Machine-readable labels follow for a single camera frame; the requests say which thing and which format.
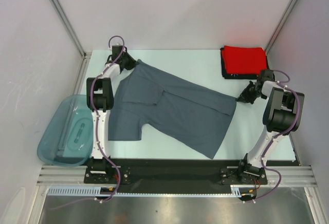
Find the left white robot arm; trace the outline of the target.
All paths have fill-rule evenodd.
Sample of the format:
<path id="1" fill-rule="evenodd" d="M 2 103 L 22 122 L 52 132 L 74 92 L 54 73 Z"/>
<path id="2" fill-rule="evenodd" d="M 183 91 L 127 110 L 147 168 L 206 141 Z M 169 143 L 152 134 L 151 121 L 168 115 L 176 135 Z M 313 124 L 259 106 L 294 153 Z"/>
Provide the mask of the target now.
<path id="1" fill-rule="evenodd" d="M 87 162 L 84 183 L 120 182 L 119 169 L 111 161 L 109 152 L 106 151 L 108 122 L 114 106 L 112 82 L 123 70 L 133 69 L 136 63 L 125 46 L 114 45 L 111 47 L 111 54 L 105 63 L 104 70 L 95 78 L 86 80 L 87 106 L 92 112 L 93 119 L 93 145 Z"/>

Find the grey t shirt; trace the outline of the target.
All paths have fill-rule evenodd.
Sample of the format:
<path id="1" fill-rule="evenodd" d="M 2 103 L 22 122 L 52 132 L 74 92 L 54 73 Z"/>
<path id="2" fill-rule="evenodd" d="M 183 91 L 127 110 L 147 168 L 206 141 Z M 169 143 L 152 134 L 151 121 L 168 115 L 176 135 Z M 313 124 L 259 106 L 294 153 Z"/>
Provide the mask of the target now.
<path id="1" fill-rule="evenodd" d="M 108 139 L 139 141 L 146 124 L 213 159 L 236 110 L 232 96 L 137 61 L 120 81 L 108 121 Z"/>

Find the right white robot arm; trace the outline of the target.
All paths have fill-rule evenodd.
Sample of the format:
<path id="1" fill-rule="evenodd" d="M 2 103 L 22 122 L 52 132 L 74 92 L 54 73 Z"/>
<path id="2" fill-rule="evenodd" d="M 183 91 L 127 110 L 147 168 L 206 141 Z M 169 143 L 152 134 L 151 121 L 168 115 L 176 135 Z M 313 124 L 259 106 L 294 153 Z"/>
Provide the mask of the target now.
<path id="1" fill-rule="evenodd" d="M 249 82 L 237 102 L 253 104 L 257 98 L 267 100 L 263 113 L 264 129 L 253 149 L 239 162 L 237 178 L 250 183 L 265 174 L 269 154 L 277 144 L 299 128 L 305 94 L 288 88 L 287 81 L 275 79 L 275 71 L 261 70 L 255 82 Z"/>

